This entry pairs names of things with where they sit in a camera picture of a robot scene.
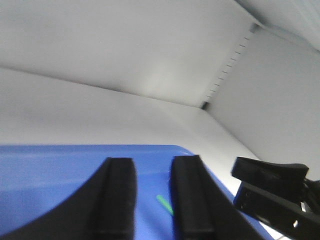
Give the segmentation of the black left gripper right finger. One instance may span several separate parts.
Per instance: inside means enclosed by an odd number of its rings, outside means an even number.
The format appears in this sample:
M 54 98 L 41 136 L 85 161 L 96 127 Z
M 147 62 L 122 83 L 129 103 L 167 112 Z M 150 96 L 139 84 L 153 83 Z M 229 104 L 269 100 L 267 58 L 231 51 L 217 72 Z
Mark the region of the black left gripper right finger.
M 176 240 L 261 240 L 233 206 L 198 155 L 175 156 L 170 199 Z

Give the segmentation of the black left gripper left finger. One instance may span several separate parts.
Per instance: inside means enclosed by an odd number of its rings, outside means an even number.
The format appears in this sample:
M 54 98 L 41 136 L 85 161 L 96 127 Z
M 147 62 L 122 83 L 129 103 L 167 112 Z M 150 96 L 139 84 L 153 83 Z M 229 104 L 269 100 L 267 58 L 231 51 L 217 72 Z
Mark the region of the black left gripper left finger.
M 132 240 L 137 174 L 131 158 L 108 157 L 70 197 L 2 240 Z

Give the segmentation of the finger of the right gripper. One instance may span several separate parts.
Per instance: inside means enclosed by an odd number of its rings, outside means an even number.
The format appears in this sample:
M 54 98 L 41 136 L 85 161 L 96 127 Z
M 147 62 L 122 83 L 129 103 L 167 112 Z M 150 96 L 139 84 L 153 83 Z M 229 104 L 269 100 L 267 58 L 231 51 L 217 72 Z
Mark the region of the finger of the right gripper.
M 233 200 L 244 214 L 293 240 L 318 240 L 320 216 L 273 193 L 242 182 Z
M 231 175 L 242 182 L 273 193 L 294 193 L 303 189 L 309 167 L 301 163 L 271 163 L 237 157 Z

